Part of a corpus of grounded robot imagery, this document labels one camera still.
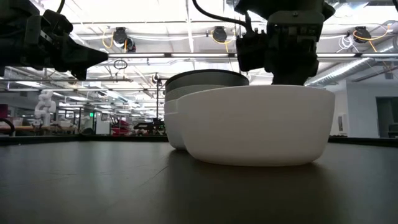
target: ceiling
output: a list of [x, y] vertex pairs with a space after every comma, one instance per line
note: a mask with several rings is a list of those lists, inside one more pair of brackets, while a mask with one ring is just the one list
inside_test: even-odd
[[[60, 0], [30, 0], [41, 11], [45, 9], [56, 10], [59, 7]], [[244, 19], [242, 15], [233, 11], [232, 7], [225, 3], [225, 0], [198, 0], [199, 5], [204, 10], [226, 17], [235, 19]], [[325, 22], [322, 37], [318, 43], [317, 52], [340, 53], [350, 52], [349, 49], [341, 49], [339, 42], [342, 41], [342, 35], [347, 32], [353, 32], [357, 26], [366, 26], [371, 31], [373, 37], [382, 36], [383, 38], [373, 41], [377, 46], [378, 43], [387, 40], [398, 32], [398, 23], [395, 19], [398, 14], [394, 6], [366, 6], [363, 4], [357, 9], [348, 7], [347, 4], [333, 4], [337, 8], [335, 16]], [[116, 27], [126, 27], [127, 33], [134, 39], [137, 52], [195, 52], [195, 53], [225, 53], [235, 52], [234, 34], [244, 33], [244, 28], [235, 26], [235, 24], [220, 22], [204, 16], [198, 12], [192, 4], [191, 0], [66, 0], [62, 14], [72, 22], [74, 30], [71, 35], [79, 44], [91, 47], [93, 49], [107, 51], [109, 53], [123, 53], [124, 50], [113, 45], [110, 48], [104, 46], [111, 45], [110, 35]], [[251, 14], [253, 26], [266, 29], [267, 21], [263, 18]], [[211, 32], [215, 26], [226, 27], [229, 35], [230, 43], [217, 44], [211, 37], [207, 37], [206, 33]], [[371, 48], [369, 43], [353, 44], [358, 51], [362, 52]], [[129, 66], [125, 70], [117, 70], [113, 67], [113, 60], [110, 60], [107, 66], [101, 64], [94, 66], [88, 70], [89, 79], [108, 79], [96, 83], [39, 83], [49, 88], [63, 89], [84, 89], [84, 88], [155, 88], [151, 82], [152, 77], [157, 73], [160, 78], [170, 78], [178, 73], [189, 70], [198, 70], [205, 68], [216, 68], [223, 70], [232, 70], [239, 72], [239, 65], [236, 59], [231, 60], [223, 58], [201, 58], [190, 60], [189, 58], [134, 58], [125, 59]], [[334, 62], [323, 62], [319, 66], [319, 72], [325, 71], [334, 66]], [[371, 72], [372, 69], [364, 71], [358, 76]], [[30, 73], [17, 72], [13, 75], [19, 78], [49, 78], [52, 70], [39, 72], [32, 69], [27, 70]], [[251, 85], [268, 85], [272, 82], [272, 74], [265, 72], [263, 69], [250, 71], [245, 74], [250, 78]], [[69, 73], [51, 74], [50, 78], [59, 79], [71, 77]], [[117, 79], [126, 78], [129, 82], [116, 81]], [[381, 78], [374, 77], [364, 82], [384, 82]], [[14, 88], [30, 88], [31, 86], [12, 84]], [[150, 102], [147, 106], [154, 103], [154, 99], [149, 95], [155, 95], [155, 91], [149, 91], [149, 94], [142, 91], [114, 91], [121, 98], [125, 98], [131, 102], [142, 101]], [[100, 97], [94, 91], [71, 92], [57, 91], [60, 97], [64, 96], [80, 96], [90, 101], [104, 102], [121, 102], [117, 97], [107, 96]], [[79, 102], [68, 98], [67, 101]]]

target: table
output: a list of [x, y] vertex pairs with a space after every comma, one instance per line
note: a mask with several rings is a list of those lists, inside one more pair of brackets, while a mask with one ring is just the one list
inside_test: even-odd
[[398, 223], [398, 149], [312, 164], [206, 164], [168, 143], [0, 147], [0, 223]]
[[[10, 130], [9, 126], [0, 126], [0, 131]], [[16, 131], [76, 131], [74, 127], [56, 127], [56, 126], [42, 126], [40, 129], [33, 126], [16, 126]]]

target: wall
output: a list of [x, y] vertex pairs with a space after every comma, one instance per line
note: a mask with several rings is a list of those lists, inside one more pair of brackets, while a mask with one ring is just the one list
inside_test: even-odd
[[396, 85], [347, 83], [349, 133], [352, 138], [379, 138], [376, 97], [397, 97]]
[[27, 97], [20, 96], [19, 92], [0, 93], [0, 103], [7, 104], [8, 107], [24, 108], [34, 110], [39, 102], [39, 92], [27, 92]]
[[[335, 96], [335, 114], [333, 116], [333, 124], [330, 135], [346, 136], [349, 133], [347, 91], [337, 91], [335, 92]], [[345, 119], [343, 120], [343, 131], [340, 131], [338, 126], [338, 117], [343, 114], [345, 114]]]

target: black cable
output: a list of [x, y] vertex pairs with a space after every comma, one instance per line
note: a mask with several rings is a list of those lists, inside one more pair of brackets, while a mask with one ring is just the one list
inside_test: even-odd
[[231, 19], [231, 18], [227, 18], [227, 17], [223, 17], [223, 16], [217, 16], [217, 15], [214, 15], [214, 14], [211, 14], [211, 13], [209, 13], [209, 12], [204, 11], [204, 10], [198, 5], [197, 0], [192, 0], [192, 2], [193, 2], [193, 5], [195, 6], [195, 8], [198, 9], [198, 11], [201, 12], [203, 15], [206, 15], [206, 16], [208, 16], [208, 17], [210, 17], [210, 18], [213, 18], [213, 19], [225, 21], [225, 22], [232, 22], [232, 23], [235, 23], [235, 24], [240, 24], [240, 25], [242, 25], [242, 26], [244, 26], [244, 27], [247, 27], [247, 26], [248, 26], [248, 25], [247, 25], [245, 22], [243, 22], [243, 21], [239, 21], [239, 20], [237, 20], [237, 19]]
[[113, 67], [116, 68], [117, 70], [123, 70], [128, 67], [128, 64], [125, 60], [118, 59], [113, 62]]
[[14, 133], [14, 131], [15, 131], [15, 126], [14, 126], [14, 124], [12, 124], [9, 120], [7, 120], [6, 118], [0, 118], [0, 122], [4, 122], [4, 123], [6, 123], [6, 124], [8, 124], [8, 126], [10, 126], [10, 131], [6, 131], [5, 133], [3, 133], [3, 134], [8, 134], [9, 136], [12, 136], [12, 134]]
[[57, 10], [57, 13], [61, 13], [62, 12], [63, 5], [65, 5], [65, 0], [61, 0], [61, 4], [60, 4], [60, 7]]
[[398, 2], [397, 0], [392, 0], [392, 3], [394, 3], [394, 5], [396, 6], [397, 12], [398, 12]]

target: white duct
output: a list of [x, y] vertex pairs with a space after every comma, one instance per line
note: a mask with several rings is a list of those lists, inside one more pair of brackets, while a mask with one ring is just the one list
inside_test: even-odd
[[[380, 53], [393, 53], [398, 51], [398, 36], [395, 36], [389, 40], [384, 41], [376, 46], [376, 49]], [[366, 52], [373, 53], [373, 49], [369, 49]], [[325, 86], [332, 82], [340, 81], [358, 72], [361, 72], [376, 64], [375, 58], [361, 58], [352, 62], [340, 63], [315, 77], [309, 79], [305, 86]]]

